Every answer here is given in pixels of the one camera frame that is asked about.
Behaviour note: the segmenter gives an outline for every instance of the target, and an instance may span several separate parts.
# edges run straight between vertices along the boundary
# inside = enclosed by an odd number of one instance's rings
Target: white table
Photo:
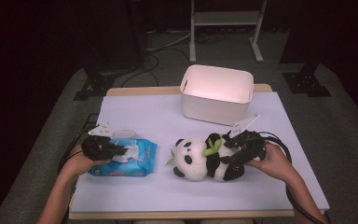
[[[157,143],[155,173],[146,177],[82,175],[71,203],[71,219],[293,215],[283,182],[252,167],[246,167],[244,176],[229,182],[218,182],[208,176],[200,182],[191,182],[175,176],[173,167],[166,162],[179,138],[206,138],[209,133],[226,133],[230,127],[185,118],[178,89],[161,89],[165,94],[149,91],[148,95],[106,96],[98,119],[109,121],[114,130],[134,130],[136,137]],[[249,130],[278,135],[289,147],[293,165],[306,181],[318,207],[329,209],[278,93],[255,92],[247,113],[261,114]]]

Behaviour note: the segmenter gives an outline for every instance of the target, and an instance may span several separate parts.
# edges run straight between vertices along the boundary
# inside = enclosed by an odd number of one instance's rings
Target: stuffed panda
[[[173,173],[192,181],[199,181],[206,175],[218,181],[233,180],[243,176],[243,165],[228,162],[226,158],[235,151],[225,147],[228,134],[212,133],[206,140],[201,138],[179,139],[173,157]]]

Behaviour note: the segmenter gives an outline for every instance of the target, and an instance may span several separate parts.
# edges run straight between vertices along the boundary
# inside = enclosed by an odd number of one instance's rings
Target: wet wipes pack
[[[123,146],[127,152],[114,156],[107,164],[95,165],[90,170],[97,176],[147,176],[153,173],[157,144],[147,139],[114,138],[111,144]]]

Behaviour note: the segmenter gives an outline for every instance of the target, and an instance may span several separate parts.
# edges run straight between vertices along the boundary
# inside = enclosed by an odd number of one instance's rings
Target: white storage bin
[[[245,118],[253,96],[252,74],[206,65],[187,68],[180,86],[183,114],[232,126]]]

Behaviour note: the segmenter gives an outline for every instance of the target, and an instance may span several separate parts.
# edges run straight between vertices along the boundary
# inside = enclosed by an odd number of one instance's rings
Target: human hand
[[[89,159],[84,155],[81,145],[77,145],[72,149],[69,160],[62,167],[60,175],[63,174],[68,175],[68,177],[78,177],[85,174],[94,165],[108,162],[110,162],[110,160],[93,161]]]
[[[264,160],[252,160],[245,164],[253,166],[269,176],[280,179],[286,184],[301,178],[279,146],[266,141],[265,149],[267,154]]]

